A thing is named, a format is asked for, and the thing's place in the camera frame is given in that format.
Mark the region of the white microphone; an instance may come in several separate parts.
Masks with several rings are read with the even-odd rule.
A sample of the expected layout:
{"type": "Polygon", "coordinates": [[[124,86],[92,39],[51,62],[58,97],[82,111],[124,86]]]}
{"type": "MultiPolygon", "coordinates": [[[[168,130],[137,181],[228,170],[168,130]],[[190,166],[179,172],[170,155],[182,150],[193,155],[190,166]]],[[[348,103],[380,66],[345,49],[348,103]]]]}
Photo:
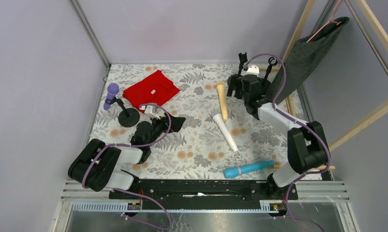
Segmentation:
{"type": "Polygon", "coordinates": [[[239,149],[237,147],[237,144],[235,143],[230,131],[228,130],[222,118],[222,114],[218,110],[215,110],[211,113],[211,115],[213,121],[217,124],[229,147],[232,149],[233,152],[238,152],[239,149]]]}

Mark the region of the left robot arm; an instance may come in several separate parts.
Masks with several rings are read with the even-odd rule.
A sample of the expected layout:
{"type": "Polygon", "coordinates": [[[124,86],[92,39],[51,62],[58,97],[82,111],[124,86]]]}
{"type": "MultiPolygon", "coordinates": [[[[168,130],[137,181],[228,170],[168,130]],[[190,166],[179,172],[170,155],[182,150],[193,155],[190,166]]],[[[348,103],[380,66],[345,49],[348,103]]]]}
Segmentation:
{"type": "Polygon", "coordinates": [[[135,177],[122,171],[120,165],[144,163],[151,155],[150,147],[162,135],[180,131],[185,120],[185,117],[161,116],[139,122],[129,145],[107,145],[92,139],[70,165],[68,176],[95,192],[107,188],[128,190],[135,177]]]}

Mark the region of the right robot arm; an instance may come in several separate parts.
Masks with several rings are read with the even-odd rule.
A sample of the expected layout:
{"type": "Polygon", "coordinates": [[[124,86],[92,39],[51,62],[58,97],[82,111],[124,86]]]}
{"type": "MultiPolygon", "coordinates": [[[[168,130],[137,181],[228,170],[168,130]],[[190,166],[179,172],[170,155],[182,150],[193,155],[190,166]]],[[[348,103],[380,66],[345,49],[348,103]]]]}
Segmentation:
{"type": "Polygon", "coordinates": [[[287,163],[268,178],[270,184],[278,188],[288,186],[311,169],[329,164],[330,152],[319,122],[300,120],[264,99],[263,82],[254,74],[235,74],[227,83],[227,96],[242,99],[248,114],[287,138],[287,163]]]}

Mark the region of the purple microphone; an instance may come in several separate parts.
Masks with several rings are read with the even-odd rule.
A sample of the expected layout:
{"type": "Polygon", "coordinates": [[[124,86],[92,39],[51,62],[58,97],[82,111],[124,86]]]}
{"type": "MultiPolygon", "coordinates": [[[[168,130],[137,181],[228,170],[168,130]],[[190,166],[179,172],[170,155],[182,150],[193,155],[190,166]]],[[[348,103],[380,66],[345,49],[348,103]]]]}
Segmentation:
{"type": "Polygon", "coordinates": [[[108,110],[110,106],[116,101],[116,95],[119,93],[119,86],[116,83],[111,83],[107,87],[107,95],[103,104],[103,109],[108,110]]]}

